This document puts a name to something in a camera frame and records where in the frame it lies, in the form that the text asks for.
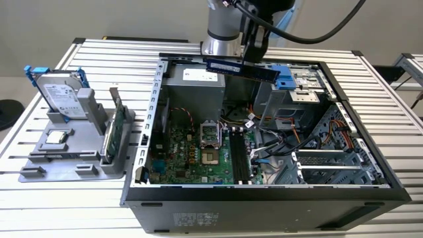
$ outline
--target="white sticker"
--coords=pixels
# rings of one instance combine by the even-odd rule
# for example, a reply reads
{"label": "white sticker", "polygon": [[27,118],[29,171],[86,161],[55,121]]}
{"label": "white sticker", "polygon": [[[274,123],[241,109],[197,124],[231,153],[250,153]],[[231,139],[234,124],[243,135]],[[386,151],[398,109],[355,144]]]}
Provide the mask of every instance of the white sticker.
{"label": "white sticker", "polygon": [[297,83],[298,83],[298,84],[307,84],[307,80],[298,79],[298,80],[297,80]]}
{"label": "white sticker", "polygon": [[62,155],[46,155],[47,158],[63,158]]}
{"label": "white sticker", "polygon": [[221,63],[211,63],[211,68],[221,68],[229,71],[234,71],[234,72],[241,72],[241,68],[239,67],[234,67],[234,66],[229,66]]}
{"label": "white sticker", "polygon": [[218,82],[218,74],[207,72],[206,69],[187,68],[185,69],[183,80]]}
{"label": "white sticker", "polygon": [[253,127],[253,125],[254,125],[254,121],[250,120],[250,121],[246,123],[246,127],[250,128],[250,127]]}
{"label": "white sticker", "polygon": [[86,117],[74,89],[65,84],[45,84],[47,94],[53,99],[59,112],[69,118]]}
{"label": "white sticker", "polygon": [[257,117],[257,115],[254,115],[254,113],[249,114],[249,119],[253,120]]}

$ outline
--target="label sticker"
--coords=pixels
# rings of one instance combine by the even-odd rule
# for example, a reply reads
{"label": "label sticker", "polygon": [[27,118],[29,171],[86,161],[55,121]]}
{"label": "label sticker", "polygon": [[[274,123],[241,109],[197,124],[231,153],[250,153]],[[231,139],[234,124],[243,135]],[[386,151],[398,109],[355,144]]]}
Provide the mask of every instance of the label sticker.
{"label": "label sticker", "polygon": [[254,125],[254,121],[250,120],[250,121],[246,123],[246,127],[250,128],[250,127],[253,127],[253,125]]}
{"label": "label sticker", "polygon": [[253,120],[257,117],[257,115],[254,115],[254,113],[249,114],[249,119]]}
{"label": "label sticker", "polygon": [[234,66],[229,66],[221,63],[211,63],[211,67],[213,68],[221,68],[229,71],[234,71],[234,72],[241,72],[241,68],[239,67],[234,67]]}
{"label": "label sticker", "polygon": [[307,84],[307,80],[298,79],[298,80],[297,80],[297,83],[298,83],[298,84]]}
{"label": "label sticker", "polygon": [[63,158],[62,155],[46,155],[46,158]]}
{"label": "label sticker", "polygon": [[215,226],[219,220],[218,212],[174,213],[174,222],[178,227]]}
{"label": "label sticker", "polygon": [[86,117],[74,89],[65,84],[45,84],[47,94],[59,112],[70,118]]}
{"label": "label sticker", "polygon": [[187,68],[185,69],[183,80],[218,82],[218,74],[213,72],[207,72],[206,69]]}

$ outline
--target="slotted aluminum surface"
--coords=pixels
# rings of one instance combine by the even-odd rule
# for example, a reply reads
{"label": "slotted aluminum surface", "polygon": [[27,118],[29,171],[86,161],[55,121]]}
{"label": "slotted aluminum surface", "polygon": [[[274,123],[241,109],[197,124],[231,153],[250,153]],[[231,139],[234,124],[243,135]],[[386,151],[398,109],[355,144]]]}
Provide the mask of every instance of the slotted aluminum surface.
{"label": "slotted aluminum surface", "polygon": [[[141,139],[158,54],[198,54],[199,50],[199,44],[87,40],[71,46],[61,61],[58,68],[83,67],[98,102],[106,108],[114,108],[109,88],[119,87],[126,105],[137,111],[129,156],[135,155]],[[347,232],[199,234],[199,237],[423,237],[423,153],[420,153],[423,137],[416,115],[388,89],[366,59],[351,52],[270,48],[267,58],[321,60],[329,64],[413,202]],[[19,171],[25,166],[47,124],[46,111],[47,104],[38,94],[0,144],[0,171]],[[125,178],[19,183],[18,177],[18,174],[0,175],[2,237],[146,235],[131,210],[119,207]]]}

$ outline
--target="ram stick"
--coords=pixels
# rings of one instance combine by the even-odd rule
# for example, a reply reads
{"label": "ram stick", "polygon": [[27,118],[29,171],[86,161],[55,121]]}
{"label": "ram stick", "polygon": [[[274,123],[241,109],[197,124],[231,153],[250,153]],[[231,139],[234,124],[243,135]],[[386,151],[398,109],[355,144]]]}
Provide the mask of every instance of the ram stick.
{"label": "ram stick", "polygon": [[219,59],[207,59],[209,72],[229,74],[266,83],[275,83],[279,71]]}

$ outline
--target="hard disk drive label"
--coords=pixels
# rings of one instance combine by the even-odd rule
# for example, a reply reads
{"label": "hard disk drive label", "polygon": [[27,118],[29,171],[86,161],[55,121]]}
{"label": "hard disk drive label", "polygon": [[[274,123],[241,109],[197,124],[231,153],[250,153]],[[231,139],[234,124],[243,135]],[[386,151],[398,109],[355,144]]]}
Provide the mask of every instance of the hard disk drive label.
{"label": "hard disk drive label", "polygon": [[65,84],[45,84],[49,96],[59,112],[70,118],[86,117],[74,89]]}

